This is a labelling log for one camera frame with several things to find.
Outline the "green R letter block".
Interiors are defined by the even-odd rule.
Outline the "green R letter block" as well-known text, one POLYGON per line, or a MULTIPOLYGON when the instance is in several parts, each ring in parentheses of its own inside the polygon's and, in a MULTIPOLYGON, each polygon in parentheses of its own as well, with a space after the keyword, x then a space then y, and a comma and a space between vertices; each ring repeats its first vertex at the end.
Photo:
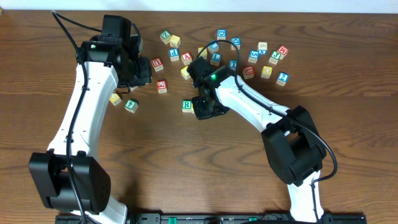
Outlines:
POLYGON ((183 113, 192 113, 192 102, 190 100, 182 101, 182 112, 183 113))

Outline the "blue T letter block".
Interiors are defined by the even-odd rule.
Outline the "blue T letter block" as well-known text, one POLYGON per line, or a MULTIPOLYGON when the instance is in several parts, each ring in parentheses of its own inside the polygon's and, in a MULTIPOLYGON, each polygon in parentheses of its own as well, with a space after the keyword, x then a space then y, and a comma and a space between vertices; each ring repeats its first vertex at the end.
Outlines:
POLYGON ((229 61, 229 68, 235 70, 237 68, 237 61, 236 60, 230 60, 229 61))

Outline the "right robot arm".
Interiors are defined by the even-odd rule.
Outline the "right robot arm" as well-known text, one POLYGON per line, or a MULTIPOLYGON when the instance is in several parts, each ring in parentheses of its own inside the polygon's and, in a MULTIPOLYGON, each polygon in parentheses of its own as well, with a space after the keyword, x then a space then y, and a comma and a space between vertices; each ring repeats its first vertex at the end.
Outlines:
POLYGON ((234 110, 262 136, 267 160, 288 186, 290 214, 300 222, 317 222, 323 216, 318 184, 326 149, 309 112, 290 110, 268 100, 226 67, 189 66, 188 73, 199 95, 192 99, 198 119, 209 119, 234 110))

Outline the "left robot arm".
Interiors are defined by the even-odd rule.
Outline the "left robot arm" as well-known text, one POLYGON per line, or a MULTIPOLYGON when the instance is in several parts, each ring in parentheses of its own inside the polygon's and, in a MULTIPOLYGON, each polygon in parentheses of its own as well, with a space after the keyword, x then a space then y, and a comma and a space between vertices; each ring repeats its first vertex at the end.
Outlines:
POLYGON ((109 99, 118 87, 150 83, 142 39, 85 41, 76 55, 76 81, 64 119, 47 152, 32 153, 29 171, 46 208, 84 223, 126 223, 127 206, 111 196, 111 179, 98 162, 98 139, 109 99))

